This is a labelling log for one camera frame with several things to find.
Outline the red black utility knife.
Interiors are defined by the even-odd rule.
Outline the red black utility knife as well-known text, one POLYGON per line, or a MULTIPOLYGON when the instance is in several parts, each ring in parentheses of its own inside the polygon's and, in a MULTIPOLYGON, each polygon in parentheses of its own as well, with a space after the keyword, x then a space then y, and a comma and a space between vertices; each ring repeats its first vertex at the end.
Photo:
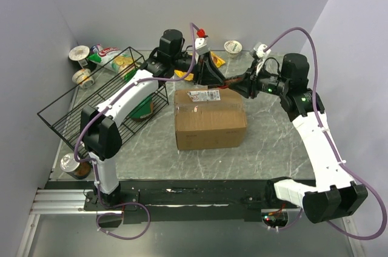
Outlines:
POLYGON ((229 79, 226 79, 220 86, 217 86, 217 88, 220 88, 220 89, 230 88, 231 85, 237 84, 242 80, 243 80, 242 77, 229 78, 229 79))

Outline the brown cardboard express box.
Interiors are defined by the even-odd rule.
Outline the brown cardboard express box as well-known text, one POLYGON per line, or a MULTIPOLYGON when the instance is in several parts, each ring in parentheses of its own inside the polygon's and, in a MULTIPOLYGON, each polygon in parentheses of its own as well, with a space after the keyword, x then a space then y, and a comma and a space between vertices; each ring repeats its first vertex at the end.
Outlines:
POLYGON ((177 90, 174 94, 178 150, 238 147, 247 131, 243 98, 229 89, 177 90))

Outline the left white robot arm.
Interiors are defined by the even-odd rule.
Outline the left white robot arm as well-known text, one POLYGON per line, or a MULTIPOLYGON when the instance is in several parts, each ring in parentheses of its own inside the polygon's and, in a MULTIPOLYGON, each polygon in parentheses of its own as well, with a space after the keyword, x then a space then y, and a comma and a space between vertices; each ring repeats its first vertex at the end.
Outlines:
POLYGON ((140 65, 133 78, 113 96, 97 107, 85 106, 81 112, 81 134, 95 173, 98 202, 112 210, 120 202, 120 183, 114 156, 122 146, 119 127, 128 115, 167 81, 174 81, 175 71, 193 76, 193 83, 208 87, 224 85, 225 77, 213 62, 205 31, 192 26, 192 53, 184 49, 182 33, 166 30, 149 57, 140 65))

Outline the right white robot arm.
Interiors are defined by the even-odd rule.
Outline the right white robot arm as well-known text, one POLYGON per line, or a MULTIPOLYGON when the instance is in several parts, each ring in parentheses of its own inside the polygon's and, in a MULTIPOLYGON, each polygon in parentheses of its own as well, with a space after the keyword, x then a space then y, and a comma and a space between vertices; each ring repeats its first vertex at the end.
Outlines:
POLYGON ((245 73, 226 78, 224 85, 245 98, 253 99, 259 92, 277 95, 303 140, 315 175, 314 186, 288 177, 268 180, 266 203, 274 208, 285 201, 297 205, 314 224, 352 215, 368 192, 340 167, 325 136, 328 125, 324 106, 307 86, 307 58, 299 53, 284 55, 278 74, 264 68, 258 72, 257 65, 255 59, 245 73))

